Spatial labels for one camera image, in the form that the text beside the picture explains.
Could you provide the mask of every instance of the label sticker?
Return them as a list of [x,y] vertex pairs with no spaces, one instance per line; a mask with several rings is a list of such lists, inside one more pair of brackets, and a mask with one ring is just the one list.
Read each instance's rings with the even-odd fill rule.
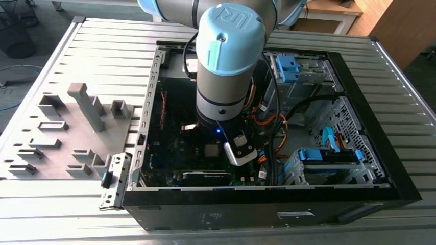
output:
[[186,59],[185,65],[189,72],[197,72],[197,59]]
[[300,216],[314,216],[314,214],[312,214],[308,211],[302,211],[302,212],[277,212],[278,219],[282,219],[282,217],[300,217]]
[[265,110],[266,110],[266,107],[265,107],[262,104],[260,104],[258,109],[260,109],[261,111],[265,111]]
[[258,171],[258,178],[260,179],[266,179],[266,172]]

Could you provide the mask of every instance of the floor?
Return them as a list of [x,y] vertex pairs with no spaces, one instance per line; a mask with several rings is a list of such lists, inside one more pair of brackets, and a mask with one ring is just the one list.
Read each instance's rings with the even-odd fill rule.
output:
[[[34,12],[40,24],[29,28],[28,32],[37,45],[37,52],[21,60],[12,60],[0,52],[0,69],[18,64],[44,66],[73,16],[152,21],[150,15],[145,14],[137,7],[62,3],[64,11],[56,12],[49,1],[37,0],[36,3]],[[426,61],[425,56],[418,56],[405,69],[405,74],[434,110],[436,60]],[[9,69],[0,73],[0,80],[12,81],[5,89],[0,89],[0,132],[8,124],[16,108],[1,110],[20,103],[36,76],[34,72],[24,68]]]

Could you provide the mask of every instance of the blue cable on floor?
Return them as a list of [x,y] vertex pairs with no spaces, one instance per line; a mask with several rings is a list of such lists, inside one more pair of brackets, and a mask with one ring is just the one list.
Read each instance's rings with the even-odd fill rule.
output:
[[21,104],[21,103],[18,103],[18,104],[16,104],[14,106],[10,106],[10,107],[8,107],[8,108],[5,108],[5,109],[0,109],[0,111],[6,111],[6,110],[9,110],[9,109],[17,107],[20,104]]

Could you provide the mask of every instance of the wire basket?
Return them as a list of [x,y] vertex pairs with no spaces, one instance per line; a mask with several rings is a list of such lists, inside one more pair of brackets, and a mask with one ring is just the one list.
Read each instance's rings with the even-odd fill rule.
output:
[[24,27],[33,27],[38,24],[32,5],[25,0],[0,0],[1,9]]

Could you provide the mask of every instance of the light blue joint cover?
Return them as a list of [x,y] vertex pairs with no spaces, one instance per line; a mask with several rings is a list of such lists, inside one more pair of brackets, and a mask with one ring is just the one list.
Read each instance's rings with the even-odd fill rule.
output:
[[326,145],[326,140],[329,140],[329,147],[334,149],[334,152],[340,152],[340,149],[336,145],[334,141],[334,131],[330,126],[325,126],[322,129],[322,146],[325,147]]
[[260,15],[240,4],[218,4],[200,19],[197,57],[209,72],[234,76],[257,62],[265,44]]
[[145,13],[157,16],[164,19],[164,16],[157,7],[157,0],[137,0],[137,4]]
[[297,22],[305,4],[306,0],[300,0],[298,7],[293,9],[285,20],[278,23],[280,25],[292,26]]

